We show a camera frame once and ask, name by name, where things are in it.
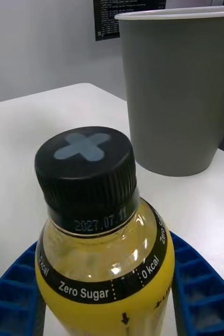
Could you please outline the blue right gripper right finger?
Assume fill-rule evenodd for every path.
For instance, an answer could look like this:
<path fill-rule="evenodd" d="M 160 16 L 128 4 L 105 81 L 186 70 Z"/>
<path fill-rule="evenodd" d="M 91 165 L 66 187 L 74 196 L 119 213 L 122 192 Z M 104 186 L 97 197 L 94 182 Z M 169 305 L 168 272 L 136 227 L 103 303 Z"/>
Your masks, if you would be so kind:
<path fill-rule="evenodd" d="M 224 335 L 224 280 L 180 237 L 175 251 L 172 295 L 178 335 Z"/>

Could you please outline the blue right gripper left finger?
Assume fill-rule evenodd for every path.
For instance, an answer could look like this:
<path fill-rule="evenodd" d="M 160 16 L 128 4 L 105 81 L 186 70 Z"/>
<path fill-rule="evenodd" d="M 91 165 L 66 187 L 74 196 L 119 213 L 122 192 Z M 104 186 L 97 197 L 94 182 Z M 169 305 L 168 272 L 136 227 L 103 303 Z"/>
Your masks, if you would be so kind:
<path fill-rule="evenodd" d="M 36 243 L 0 278 L 0 335 L 43 335 L 46 304 L 35 276 Z"/>

